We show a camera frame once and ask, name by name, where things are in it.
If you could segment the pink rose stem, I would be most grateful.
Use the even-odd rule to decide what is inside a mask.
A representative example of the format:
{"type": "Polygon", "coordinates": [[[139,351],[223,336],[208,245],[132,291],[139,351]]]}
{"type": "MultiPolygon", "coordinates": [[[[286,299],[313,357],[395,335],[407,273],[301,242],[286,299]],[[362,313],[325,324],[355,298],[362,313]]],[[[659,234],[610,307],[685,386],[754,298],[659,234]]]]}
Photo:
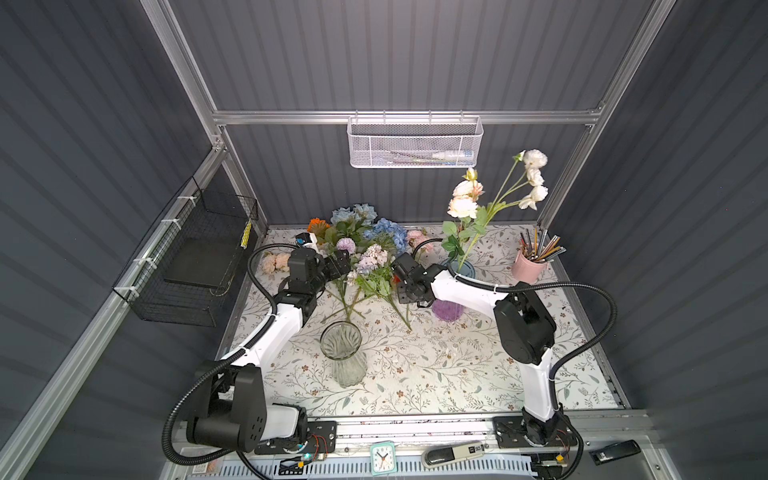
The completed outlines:
{"type": "Polygon", "coordinates": [[[412,253],[416,251],[416,247],[419,244],[429,239],[430,237],[423,230],[413,229],[413,230],[408,230],[406,233],[407,244],[412,253]]]}

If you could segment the cream peach rose stem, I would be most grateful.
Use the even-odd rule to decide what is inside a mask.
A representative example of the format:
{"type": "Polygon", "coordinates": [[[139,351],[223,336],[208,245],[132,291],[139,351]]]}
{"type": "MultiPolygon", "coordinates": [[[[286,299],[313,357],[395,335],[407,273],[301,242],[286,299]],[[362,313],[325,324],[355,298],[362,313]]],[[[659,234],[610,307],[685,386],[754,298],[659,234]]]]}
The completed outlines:
{"type": "Polygon", "coordinates": [[[485,235],[488,213],[479,204],[484,187],[478,179],[478,172],[470,167],[455,186],[448,204],[449,221],[442,224],[441,245],[449,255],[449,262],[455,263],[453,271],[458,273],[466,263],[469,253],[477,241],[485,235]]]}

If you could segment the white poppy flower stem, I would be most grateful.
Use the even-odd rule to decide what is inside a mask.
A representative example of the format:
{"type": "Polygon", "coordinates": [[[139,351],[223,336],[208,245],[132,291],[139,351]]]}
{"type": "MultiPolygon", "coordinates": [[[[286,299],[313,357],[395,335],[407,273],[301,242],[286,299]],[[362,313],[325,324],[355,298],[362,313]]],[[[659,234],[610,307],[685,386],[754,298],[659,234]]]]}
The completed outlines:
{"type": "Polygon", "coordinates": [[[537,210],[538,204],[547,198],[549,192],[542,173],[547,164],[547,155],[537,149],[525,150],[514,156],[513,165],[494,199],[478,210],[471,246],[487,233],[490,222],[502,211],[512,208],[537,210]]]}

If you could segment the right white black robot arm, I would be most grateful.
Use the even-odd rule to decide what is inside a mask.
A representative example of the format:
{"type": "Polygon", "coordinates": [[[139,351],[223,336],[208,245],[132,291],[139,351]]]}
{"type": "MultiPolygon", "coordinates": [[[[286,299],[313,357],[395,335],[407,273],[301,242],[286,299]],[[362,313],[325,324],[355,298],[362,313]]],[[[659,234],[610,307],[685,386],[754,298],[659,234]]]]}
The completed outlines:
{"type": "Polygon", "coordinates": [[[410,254],[398,256],[391,269],[409,302],[452,302],[495,320],[499,343],[520,370],[526,439],[533,446],[546,445],[555,436],[560,410],[551,378],[556,323],[532,286],[477,281],[446,265],[424,267],[410,254]]]}

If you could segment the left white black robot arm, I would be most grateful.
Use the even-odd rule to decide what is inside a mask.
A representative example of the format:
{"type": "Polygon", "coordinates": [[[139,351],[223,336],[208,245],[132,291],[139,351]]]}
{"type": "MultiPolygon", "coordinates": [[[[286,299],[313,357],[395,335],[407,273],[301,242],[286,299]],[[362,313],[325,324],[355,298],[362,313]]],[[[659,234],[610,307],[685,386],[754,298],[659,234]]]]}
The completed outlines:
{"type": "Polygon", "coordinates": [[[326,284],[351,271],[344,250],[328,256],[309,246],[277,243],[290,250],[288,277],[274,294],[258,280],[249,258],[247,274],[268,301],[264,320],[243,342],[221,359],[202,368],[191,390],[175,408],[185,410],[186,439],[221,452],[253,452],[262,443],[301,444],[306,441],[307,414],[297,406],[270,403],[265,375],[272,361],[307,323],[326,284]]]}

